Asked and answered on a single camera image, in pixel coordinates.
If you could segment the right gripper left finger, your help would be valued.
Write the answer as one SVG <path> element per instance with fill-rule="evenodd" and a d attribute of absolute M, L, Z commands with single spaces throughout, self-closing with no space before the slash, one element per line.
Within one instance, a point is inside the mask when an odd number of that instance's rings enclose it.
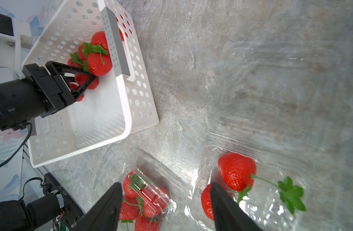
<path fill-rule="evenodd" d="M 114 183 L 73 228 L 74 231 L 116 231 L 123 203 L 122 185 Z"/>

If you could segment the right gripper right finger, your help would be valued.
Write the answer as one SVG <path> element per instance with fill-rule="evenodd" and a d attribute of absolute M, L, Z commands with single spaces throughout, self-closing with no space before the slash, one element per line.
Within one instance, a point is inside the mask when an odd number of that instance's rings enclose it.
<path fill-rule="evenodd" d="M 211 184 L 210 198 L 217 231 L 261 231 L 218 183 Z"/>

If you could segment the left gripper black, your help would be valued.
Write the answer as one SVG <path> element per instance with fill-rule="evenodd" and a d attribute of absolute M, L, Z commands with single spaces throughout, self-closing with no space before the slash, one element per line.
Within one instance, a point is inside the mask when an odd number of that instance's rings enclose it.
<path fill-rule="evenodd" d="M 28 64 L 23 67 L 23 74 L 33 85 L 34 91 L 39 96 L 39 103 L 43 108 L 40 117 L 45 118 L 64 108 L 72 105 L 76 101 L 76 92 L 70 86 L 75 80 L 72 77 L 66 77 L 65 74 L 82 74 L 88 75 L 89 79 L 77 90 L 80 94 L 88 89 L 88 87 L 97 79 L 93 74 L 84 70 L 49 61 L 45 66 L 38 64 Z"/>

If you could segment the strawberry front with stem down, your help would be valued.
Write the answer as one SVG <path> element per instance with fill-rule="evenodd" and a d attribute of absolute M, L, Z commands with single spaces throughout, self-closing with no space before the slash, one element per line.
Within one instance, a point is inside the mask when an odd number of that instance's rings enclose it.
<path fill-rule="evenodd" d="M 136 198 L 125 195 L 120 211 L 120 220 L 135 220 L 140 214 L 139 203 Z"/>

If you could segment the clear plastic clamshell container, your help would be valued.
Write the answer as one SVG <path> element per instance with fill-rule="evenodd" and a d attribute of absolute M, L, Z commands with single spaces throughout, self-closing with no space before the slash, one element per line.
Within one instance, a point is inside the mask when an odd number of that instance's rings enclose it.
<path fill-rule="evenodd" d="M 119 231 L 163 231 L 176 205 L 168 190 L 139 169 L 122 179 Z"/>

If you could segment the strawberry lone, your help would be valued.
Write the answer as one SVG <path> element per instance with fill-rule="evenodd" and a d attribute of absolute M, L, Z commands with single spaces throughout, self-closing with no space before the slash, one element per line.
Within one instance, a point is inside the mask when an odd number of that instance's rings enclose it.
<path fill-rule="evenodd" d="M 219 158 L 218 169 L 225 184 L 232 192 L 238 193 L 238 203 L 248 196 L 253 189 L 254 181 L 260 180 L 278 189 L 280 200 L 291 214 L 296 210 L 302 212 L 307 210 L 301 199 L 304 196 L 304 189 L 301 186 L 294 185 L 293 179 L 289 176 L 277 183 L 256 176 L 257 166 L 252 158 L 228 153 Z"/>

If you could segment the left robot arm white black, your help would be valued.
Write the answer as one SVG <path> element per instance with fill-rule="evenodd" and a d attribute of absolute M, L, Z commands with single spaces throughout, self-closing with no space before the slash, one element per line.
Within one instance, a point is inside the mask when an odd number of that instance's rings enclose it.
<path fill-rule="evenodd" d="M 77 102 L 97 76 L 67 64 L 28 64 L 23 80 L 0 84 L 0 132 L 22 130 L 31 119 L 45 118 Z"/>

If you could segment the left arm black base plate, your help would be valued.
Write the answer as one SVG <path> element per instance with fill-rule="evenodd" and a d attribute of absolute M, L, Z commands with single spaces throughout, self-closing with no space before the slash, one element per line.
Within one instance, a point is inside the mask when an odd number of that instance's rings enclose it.
<path fill-rule="evenodd" d="M 68 231 L 73 231 L 79 221 L 84 217 L 83 210 L 67 192 L 64 186 L 50 173 L 46 173 L 43 179 L 44 195 L 54 194 L 60 208 L 60 216 L 57 223 L 65 225 Z"/>

